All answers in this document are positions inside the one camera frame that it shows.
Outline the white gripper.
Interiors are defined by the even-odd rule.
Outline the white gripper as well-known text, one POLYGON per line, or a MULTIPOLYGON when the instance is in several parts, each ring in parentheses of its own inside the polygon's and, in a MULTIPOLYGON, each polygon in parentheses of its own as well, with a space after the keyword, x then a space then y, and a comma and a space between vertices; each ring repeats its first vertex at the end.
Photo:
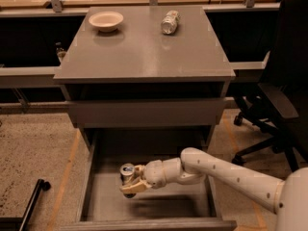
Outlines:
POLYGON ((138 178, 136 183, 122 186, 120 190, 124 194, 142 193, 151 187, 159 189, 169 183, 179 183, 184 172, 179 158, 151 161, 146 166, 134 166, 134 170, 143 180, 138 178))

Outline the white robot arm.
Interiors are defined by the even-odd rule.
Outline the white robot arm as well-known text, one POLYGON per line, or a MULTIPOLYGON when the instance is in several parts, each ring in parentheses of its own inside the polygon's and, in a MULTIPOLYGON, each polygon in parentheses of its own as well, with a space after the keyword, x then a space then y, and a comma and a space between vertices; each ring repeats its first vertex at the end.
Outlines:
POLYGON ((205 175, 212 176, 275 213, 275 231, 308 231, 307 167, 281 180, 187 147, 177 158, 145 165, 127 163, 119 172, 120 190, 125 195, 160 189, 169 183, 195 184, 205 175))

